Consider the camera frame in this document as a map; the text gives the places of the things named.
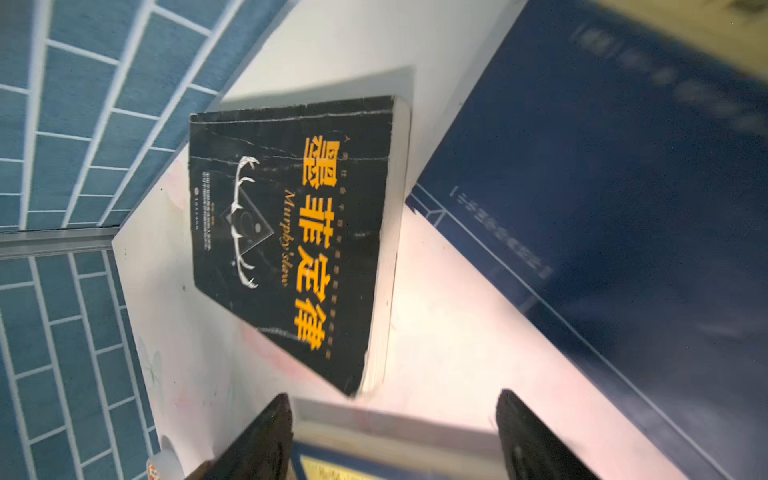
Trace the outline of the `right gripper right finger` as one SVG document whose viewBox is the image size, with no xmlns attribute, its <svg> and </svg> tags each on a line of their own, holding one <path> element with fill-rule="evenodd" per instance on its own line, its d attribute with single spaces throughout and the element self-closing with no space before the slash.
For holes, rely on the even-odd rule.
<svg viewBox="0 0 768 480">
<path fill-rule="evenodd" d="M 513 391 L 501 391 L 496 422 L 510 479 L 598 479 Z"/>
</svg>

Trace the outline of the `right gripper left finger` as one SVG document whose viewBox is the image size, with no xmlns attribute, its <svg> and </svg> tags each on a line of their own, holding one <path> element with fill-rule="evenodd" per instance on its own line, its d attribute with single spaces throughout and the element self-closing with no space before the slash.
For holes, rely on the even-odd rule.
<svg viewBox="0 0 768 480">
<path fill-rule="evenodd" d="M 208 479 L 286 479 L 293 444 L 289 397 L 280 393 L 204 473 Z"/>
</svg>

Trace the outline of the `dark blue book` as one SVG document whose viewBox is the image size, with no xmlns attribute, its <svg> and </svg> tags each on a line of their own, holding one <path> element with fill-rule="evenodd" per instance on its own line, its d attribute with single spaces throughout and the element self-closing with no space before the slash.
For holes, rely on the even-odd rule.
<svg viewBox="0 0 768 480">
<path fill-rule="evenodd" d="M 518 1 L 407 198 L 682 472 L 767 475 L 767 5 Z"/>
<path fill-rule="evenodd" d="M 500 441 L 414 416 L 295 398 L 299 479 L 506 479 Z"/>
</svg>

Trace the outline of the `black book orange title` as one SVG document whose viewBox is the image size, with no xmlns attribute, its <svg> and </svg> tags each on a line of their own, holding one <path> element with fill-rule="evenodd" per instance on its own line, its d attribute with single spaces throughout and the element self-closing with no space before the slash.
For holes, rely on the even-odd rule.
<svg viewBox="0 0 768 480">
<path fill-rule="evenodd" d="M 189 119 L 196 287 L 348 397 L 385 375 L 410 124 L 399 96 Z"/>
</svg>

